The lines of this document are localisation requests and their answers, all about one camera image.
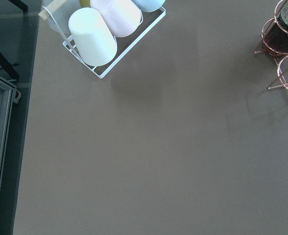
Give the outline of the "tea bottle front rack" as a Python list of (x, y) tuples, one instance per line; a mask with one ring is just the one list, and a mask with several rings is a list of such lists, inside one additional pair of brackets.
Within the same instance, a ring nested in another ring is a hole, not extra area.
[(288, 0), (282, 6), (276, 23), (265, 36), (263, 48), (274, 58), (288, 54)]

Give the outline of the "white cup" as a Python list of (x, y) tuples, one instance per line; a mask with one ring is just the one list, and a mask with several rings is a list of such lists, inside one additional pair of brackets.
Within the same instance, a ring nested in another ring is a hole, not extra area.
[(90, 66), (109, 63), (118, 50), (117, 43), (100, 13), (90, 7), (76, 10), (68, 22), (83, 62)]

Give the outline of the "pink cup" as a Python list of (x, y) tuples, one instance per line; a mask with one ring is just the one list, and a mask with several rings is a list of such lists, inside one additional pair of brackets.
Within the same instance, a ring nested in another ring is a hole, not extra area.
[(142, 12), (132, 0), (91, 0), (115, 37), (127, 37), (141, 23)]

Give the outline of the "light blue cup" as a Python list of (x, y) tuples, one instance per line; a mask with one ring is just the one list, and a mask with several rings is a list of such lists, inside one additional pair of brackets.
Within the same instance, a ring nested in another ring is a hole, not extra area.
[(159, 9), (165, 0), (133, 0), (143, 12), (153, 12)]

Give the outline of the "yellow cup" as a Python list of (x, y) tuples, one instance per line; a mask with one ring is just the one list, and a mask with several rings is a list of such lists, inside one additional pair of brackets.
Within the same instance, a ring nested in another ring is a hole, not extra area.
[(91, 7), (90, 0), (79, 0), (81, 7)]

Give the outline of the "grey blue cup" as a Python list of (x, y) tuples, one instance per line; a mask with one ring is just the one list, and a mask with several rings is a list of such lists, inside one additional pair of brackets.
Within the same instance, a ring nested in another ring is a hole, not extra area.
[[(43, 6), (47, 7), (52, 0), (43, 0)], [(79, 0), (67, 0), (65, 3), (63, 3), (55, 12), (52, 13), (53, 18), (55, 19), (56, 23), (60, 27), (61, 31), (65, 35), (70, 34), (69, 30), (69, 19), (70, 16), (78, 9), (81, 8), (81, 4)], [(56, 32), (59, 32), (54, 20), (52, 20), (50, 17), (48, 18), (48, 25), (50, 28)]]

